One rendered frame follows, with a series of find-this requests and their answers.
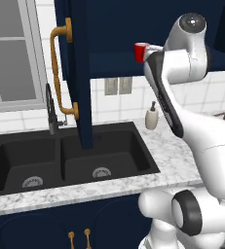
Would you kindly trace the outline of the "black sink tap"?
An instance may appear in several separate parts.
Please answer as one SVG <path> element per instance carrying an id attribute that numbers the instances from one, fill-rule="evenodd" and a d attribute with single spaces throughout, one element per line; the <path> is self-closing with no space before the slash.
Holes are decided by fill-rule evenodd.
<path id="1" fill-rule="evenodd" d="M 46 84 L 46 104 L 50 134 L 57 134 L 58 128 L 60 126 L 67 125 L 67 118 L 64 118 L 63 121 L 57 120 L 55 103 L 52 97 L 51 87 L 49 84 Z"/>

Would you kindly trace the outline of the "grey framed window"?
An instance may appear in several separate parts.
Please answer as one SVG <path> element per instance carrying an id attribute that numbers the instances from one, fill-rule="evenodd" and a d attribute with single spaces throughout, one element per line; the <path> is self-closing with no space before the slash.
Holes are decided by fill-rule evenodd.
<path id="1" fill-rule="evenodd" d="M 35 0 L 0 0 L 0 112 L 44 108 L 46 83 Z"/>

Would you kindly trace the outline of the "navy wall cabinet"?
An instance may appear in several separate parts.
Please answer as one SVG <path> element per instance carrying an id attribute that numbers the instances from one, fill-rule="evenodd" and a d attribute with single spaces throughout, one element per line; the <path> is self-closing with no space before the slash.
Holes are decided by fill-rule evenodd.
<path id="1" fill-rule="evenodd" d="M 206 20 L 211 71 L 225 71 L 225 53 L 214 41 L 225 0 L 88 0 L 90 77 L 141 76 L 133 44 L 163 45 L 174 22 L 187 13 Z"/>

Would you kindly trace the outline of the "navy base cupboard door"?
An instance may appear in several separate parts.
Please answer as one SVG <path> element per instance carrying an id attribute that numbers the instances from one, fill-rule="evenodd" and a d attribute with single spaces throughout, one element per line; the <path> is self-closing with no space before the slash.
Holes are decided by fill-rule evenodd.
<path id="1" fill-rule="evenodd" d="M 151 219 L 138 207 L 138 195 L 84 202 L 80 205 L 82 230 L 89 229 L 92 249 L 138 249 L 149 232 Z"/>
<path id="2" fill-rule="evenodd" d="M 74 221 L 64 206 L 2 215 L 0 249 L 70 249 L 70 231 L 75 249 L 83 249 Z"/>

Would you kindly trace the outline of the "red mug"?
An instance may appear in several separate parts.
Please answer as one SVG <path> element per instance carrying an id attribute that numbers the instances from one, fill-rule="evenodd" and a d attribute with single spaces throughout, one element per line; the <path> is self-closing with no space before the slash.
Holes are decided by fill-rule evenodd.
<path id="1" fill-rule="evenodd" d="M 147 43 L 135 43 L 133 45 L 133 54 L 136 62 L 143 62 Z"/>

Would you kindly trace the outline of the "beige soap dispenser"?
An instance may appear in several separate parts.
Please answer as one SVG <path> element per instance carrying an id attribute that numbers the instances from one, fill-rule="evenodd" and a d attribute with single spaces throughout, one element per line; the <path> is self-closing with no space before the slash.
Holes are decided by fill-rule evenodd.
<path id="1" fill-rule="evenodd" d="M 159 112 L 155 107 L 156 102 L 153 101 L 151 108 L 146 111 L 145 127 L 149 130 L 154 130 L 157 127 L 159 120 Z"/>

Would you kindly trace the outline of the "grey wall socket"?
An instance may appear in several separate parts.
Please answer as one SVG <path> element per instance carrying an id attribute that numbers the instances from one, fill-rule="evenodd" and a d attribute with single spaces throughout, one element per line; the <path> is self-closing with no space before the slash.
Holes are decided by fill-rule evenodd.
<path id="1" fill-rule="evenodd" d="M 104 81 L 104 90 L 106 95 L 116 95 L 118 93 L 118 79 L 106 78 Z"/>
<path id="2" fill-rule="evenodd" d="M 119 84 L 120 94 L 131 94 L 132 77 L 122 77 Z"/>

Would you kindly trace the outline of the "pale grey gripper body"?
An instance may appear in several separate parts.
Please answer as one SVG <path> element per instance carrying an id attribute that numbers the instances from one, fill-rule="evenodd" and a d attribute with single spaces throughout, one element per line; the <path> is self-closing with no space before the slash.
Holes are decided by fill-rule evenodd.
<path id="1" fill-rule="evenodd" d="M 161 46 L 148 44 L 145 47 L 143 61 L 146 61 L 152 53 L 161 53 L 162 51 L 163 48 Z"/>

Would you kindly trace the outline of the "black double sink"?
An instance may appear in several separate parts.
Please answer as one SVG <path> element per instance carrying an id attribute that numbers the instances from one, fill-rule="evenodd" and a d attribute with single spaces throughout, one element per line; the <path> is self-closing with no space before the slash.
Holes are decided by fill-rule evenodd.
<path id="1" fill-rule="evenodd" d="M 132 122 L 93 127 L 93 147 L 63 128 L 0 135 L 0 196 L 157 173 Z"/>

